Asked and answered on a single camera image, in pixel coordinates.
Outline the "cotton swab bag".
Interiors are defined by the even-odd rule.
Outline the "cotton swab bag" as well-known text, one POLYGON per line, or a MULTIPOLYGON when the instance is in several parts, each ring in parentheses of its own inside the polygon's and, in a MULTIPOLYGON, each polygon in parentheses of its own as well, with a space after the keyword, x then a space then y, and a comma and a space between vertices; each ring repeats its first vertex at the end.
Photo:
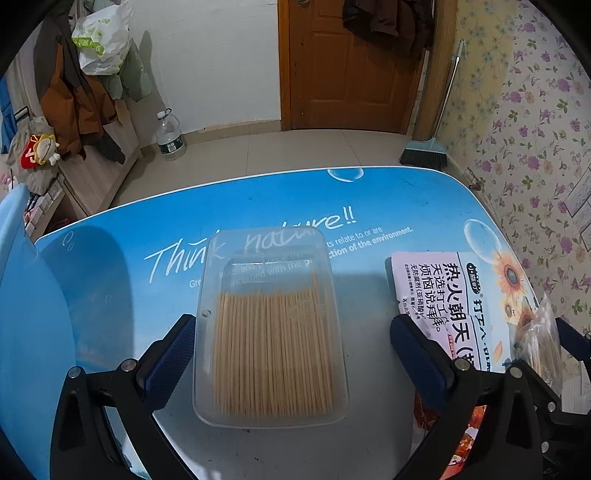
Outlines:
POLYGON ((556 319, 550 298, 545 294, 538 307, 526 298, 513 336, 512 358, 525 361, 558 396, 563 390, 563 362, 556 319))

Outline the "clear toothpick box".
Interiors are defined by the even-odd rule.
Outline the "clear toothpick box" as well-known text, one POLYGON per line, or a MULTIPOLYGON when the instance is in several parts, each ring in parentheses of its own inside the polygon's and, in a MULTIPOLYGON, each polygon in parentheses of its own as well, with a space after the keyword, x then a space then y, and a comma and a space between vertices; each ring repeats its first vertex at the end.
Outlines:
POLYGON ((329 425, 349 409, 325 236, 226 230, 209 240, 197 303, 193 410, 212 427, 329 425))

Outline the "crayfish snack packet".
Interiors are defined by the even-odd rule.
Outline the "crayfish snack packet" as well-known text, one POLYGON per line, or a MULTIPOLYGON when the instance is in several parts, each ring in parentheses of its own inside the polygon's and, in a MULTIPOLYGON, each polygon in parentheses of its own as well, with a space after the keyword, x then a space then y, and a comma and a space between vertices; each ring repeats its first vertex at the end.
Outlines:
MULTIPOLYGON (((477 252, 394 252, 394 295, 426 337, 452 360, 477 370, 502 372, 511 360, 510 328, 518 301, 527 299, 525 274, 502 247, 477 252)), ((413 448, 436 420, 415 388, 413 448)))

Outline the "light blue plastic basin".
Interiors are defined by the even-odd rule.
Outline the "light blue plastic basin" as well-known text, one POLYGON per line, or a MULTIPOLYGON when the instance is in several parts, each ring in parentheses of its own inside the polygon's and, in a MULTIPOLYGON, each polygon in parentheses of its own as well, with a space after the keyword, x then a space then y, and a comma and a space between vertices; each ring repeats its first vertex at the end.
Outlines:
POLYGON ((1 201, 1 429, 28 471, 50 477, 53 422, 75 363, 69 311, 24 228, 29 191, 1 201))

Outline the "cluttered side shelf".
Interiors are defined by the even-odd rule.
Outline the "cluttered side shelf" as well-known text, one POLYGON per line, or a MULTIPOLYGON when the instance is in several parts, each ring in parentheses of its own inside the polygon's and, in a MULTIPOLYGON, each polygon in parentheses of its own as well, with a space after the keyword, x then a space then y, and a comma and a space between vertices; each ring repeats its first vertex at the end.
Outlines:
POLYGON ((33 243, 86 216, 63 175, 52 180, 45 194, 30 194, 23 214, 25 231, 33 243))

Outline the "beige wardrobe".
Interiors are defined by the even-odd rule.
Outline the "beige wardrobe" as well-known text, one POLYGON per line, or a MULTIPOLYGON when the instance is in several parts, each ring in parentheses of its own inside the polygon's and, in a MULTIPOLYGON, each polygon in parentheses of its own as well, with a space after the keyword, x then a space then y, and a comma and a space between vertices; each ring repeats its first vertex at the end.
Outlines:
MULTIPOLYGON (((32 117, 42 114, 35 88, 33 61, 39 31, 39 28, 33 30, 6 72, 13 110, 18 112, 26 107, 32 117)), ((120 165, 110 161, 95 148, 86 146, 84 157, 76 155, 59 166, 60 181, 69 208, 77 219, 107 209, 136 160, 142 157, 126 104, 122 100, 116 100, 114 104, 118 120, 108 124, 106 132, 121 148, 125 162, 120 165)))

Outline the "large water bottle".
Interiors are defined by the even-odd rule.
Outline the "large water bottle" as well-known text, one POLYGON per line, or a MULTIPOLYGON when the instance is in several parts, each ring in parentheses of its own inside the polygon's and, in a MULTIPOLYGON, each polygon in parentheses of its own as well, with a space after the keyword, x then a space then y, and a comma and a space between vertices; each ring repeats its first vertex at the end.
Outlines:
POLYGON ((186 151, 180 123, 172 113, 171 108, 159 111, 156 115, 158 126, 156 129, 156 141, 160 154, 166 159, 181 157, 186 151))

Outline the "brown orange hanging jacket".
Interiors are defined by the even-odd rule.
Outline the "brown orange hanging jacket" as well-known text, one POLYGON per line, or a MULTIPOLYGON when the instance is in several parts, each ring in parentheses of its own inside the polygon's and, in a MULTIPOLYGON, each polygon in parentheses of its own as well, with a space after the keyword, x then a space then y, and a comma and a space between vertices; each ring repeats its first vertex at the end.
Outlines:
POLYGON ((106 159, 123 164, 124 153, 105 130, 117 120, 114 101, 101 82, 79 66, 68 19, 72 5, 57 2, 40 25, 33 50, 38 100, 63 160, 83 157, 84 148, 91 146, 106 159))

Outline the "green hanging garment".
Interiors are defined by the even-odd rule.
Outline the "green hanging garment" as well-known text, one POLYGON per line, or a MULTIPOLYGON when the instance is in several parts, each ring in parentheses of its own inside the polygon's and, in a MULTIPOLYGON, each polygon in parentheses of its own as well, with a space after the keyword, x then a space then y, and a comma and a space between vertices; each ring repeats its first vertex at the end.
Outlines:
MULTIPOLYGON (((111 5, 118 5, 122 1, 94 1, 88 6, 92 13, 111 5)), ((147 73, 132 34, 130 49, 118 73, 110 76, 97 76, 113 99, 124 97, 139 102, 153 89, 153 81, 147 73)))

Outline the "brown wooden door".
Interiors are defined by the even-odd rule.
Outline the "brown wooden door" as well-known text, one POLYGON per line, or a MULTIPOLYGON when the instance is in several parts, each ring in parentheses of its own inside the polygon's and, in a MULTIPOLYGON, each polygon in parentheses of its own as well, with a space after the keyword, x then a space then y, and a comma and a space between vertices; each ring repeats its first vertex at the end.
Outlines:
POLYGON ((443 108, 458 4, 435 4, 432 50, 413 60, 342 25, 342 2, 280 1, 283 130, 344 129, 429 139, 443 108))

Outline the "dark brown hanging coat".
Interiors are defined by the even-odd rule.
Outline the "dark brown hanging coat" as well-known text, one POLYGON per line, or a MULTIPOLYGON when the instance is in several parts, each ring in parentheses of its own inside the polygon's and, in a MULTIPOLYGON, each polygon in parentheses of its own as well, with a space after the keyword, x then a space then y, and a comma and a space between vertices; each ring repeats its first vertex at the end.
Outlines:
POLYGON ((434 10, 434 2, 424 0, 345 1, 342 25, 380 46, 421 52, 432 45, 434 10))

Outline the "white green plastic bag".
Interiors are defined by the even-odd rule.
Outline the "white green plastic bag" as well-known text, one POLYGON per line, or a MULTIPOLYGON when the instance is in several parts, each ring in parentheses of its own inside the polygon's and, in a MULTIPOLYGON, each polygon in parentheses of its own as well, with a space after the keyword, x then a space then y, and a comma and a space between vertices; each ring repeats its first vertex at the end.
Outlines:
POLYGON ((122 1, 76 21, 71 40, 84 74, 110 76, 119 72, 130 49, 132 14, 132 5, 122 1))

